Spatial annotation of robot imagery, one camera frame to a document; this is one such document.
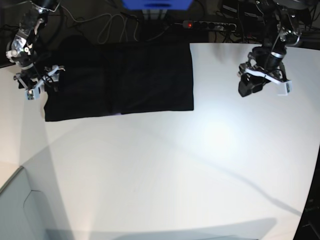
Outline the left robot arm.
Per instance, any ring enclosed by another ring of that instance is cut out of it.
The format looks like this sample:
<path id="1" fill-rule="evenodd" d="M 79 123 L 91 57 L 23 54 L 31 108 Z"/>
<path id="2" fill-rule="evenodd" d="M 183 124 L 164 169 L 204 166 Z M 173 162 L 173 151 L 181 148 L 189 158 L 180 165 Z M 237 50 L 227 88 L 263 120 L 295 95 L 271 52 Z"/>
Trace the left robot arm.
<path id="1" fill-rule="evenodd" d="M 256 6 L 262 13 L 263 42 L 248 53 L 248 60 L 239 65 L 238 93 L 241 97 L 260 92 L 268 83 L 274 83 L 279 96 L 287 96 L 293 83 L 287 78 L 283 59 L 287 47 L 300 40 L 301 31 L 294 13 L 274 0 L 257 0 Z"/>

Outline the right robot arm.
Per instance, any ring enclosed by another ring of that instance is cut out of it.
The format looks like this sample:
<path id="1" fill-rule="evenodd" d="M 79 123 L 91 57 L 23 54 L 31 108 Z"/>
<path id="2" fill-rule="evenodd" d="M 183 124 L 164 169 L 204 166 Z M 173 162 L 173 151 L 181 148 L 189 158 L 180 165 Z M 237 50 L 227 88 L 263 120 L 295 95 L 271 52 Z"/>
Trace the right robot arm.
<path id="1" fill-rule="evenodd" d="M 23 16 L 19 28 L 11 43 L 8 44 L 5 55 L 7 59 L 19 66 L 20 72 L 13 77 L 18 86 L 24 89 L 27 100 L 36 100 L 45 87 L 58 90 L 60 73 L 65 70 L 63 65 L 45 66 L 39 70 L 37 63 L 50 54 L 37 54 L 37 41 L 48 22 L 50 13 L 61 10 L 59 0 L 32 0 L 32 8 Z"/>

